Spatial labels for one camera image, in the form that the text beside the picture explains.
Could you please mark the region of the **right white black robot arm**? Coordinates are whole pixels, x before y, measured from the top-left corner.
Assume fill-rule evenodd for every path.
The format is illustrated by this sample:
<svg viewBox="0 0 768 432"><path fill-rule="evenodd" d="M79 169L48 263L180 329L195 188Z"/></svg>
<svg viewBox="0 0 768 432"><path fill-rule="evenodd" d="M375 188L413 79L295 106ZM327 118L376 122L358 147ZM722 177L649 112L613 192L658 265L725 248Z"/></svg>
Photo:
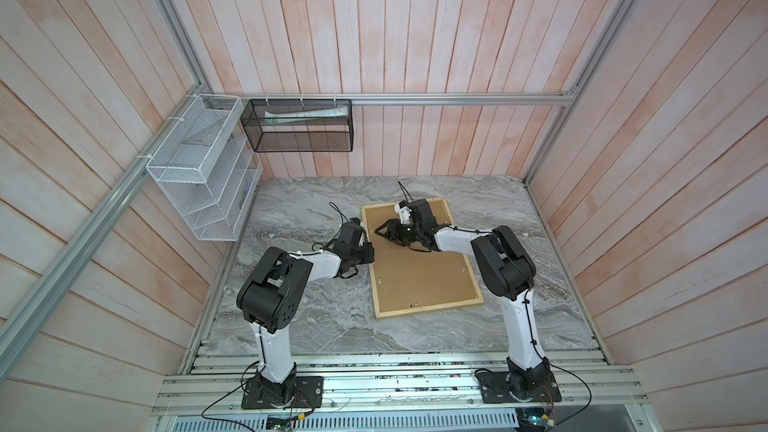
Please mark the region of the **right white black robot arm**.
<svg viewBox="0 0 768 432"><path fill-rule="evenodd" d="M508 336L505 381L509 394L518 401L529 401L538 396L542 386L554 381L532 312L536 266L509 227L480 231L437 225L426 229L390 219L375 233L401 247L419 243L432 252L472 256L486 288L498 298L502 308Z"/></svg>

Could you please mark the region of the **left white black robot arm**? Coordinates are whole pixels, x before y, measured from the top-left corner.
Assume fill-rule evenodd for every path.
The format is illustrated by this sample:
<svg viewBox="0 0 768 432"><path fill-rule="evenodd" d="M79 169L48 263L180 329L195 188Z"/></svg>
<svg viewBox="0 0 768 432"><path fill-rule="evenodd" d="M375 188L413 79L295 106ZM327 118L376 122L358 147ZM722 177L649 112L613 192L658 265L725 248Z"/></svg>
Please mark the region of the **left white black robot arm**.
<svg viewBox="0 0 768 432"><path fill-rule="evenodd" d="M374 262L369 241L329 250L301 253L270 247L240 288L236 305L258 341L261 376L283 384L294 373L288 327L298 311L308 283L341 278L359 265Z"/></svg>

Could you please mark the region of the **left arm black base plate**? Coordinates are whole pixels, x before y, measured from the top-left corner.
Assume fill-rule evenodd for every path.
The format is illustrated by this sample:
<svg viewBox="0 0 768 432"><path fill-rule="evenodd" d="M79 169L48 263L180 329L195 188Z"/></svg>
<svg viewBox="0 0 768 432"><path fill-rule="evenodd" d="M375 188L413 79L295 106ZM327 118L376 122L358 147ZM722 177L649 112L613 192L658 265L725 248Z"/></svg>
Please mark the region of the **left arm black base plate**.
<svg viewBox="0 0 768 432"><path fill-rule="evenodd" d="M320 408L324 391L322 376L288 377L274 383L258 375L245 383L241 407L244 410Z"/></svg>

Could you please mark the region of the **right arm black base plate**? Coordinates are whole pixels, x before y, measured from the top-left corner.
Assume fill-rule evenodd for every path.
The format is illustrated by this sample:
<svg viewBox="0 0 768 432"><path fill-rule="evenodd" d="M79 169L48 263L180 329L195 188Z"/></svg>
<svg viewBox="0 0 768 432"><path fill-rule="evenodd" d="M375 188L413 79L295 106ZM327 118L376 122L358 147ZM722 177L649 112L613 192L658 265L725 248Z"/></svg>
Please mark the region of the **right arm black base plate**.
<svg viewBox="0 0 768 432"><path fill-rule="evenodd" d="M491 371L486 368L475 370L474 376L485 404L562 401L559 385L553 374L548 374L541 383L533 385L527 385L515 373Z"/></svg>

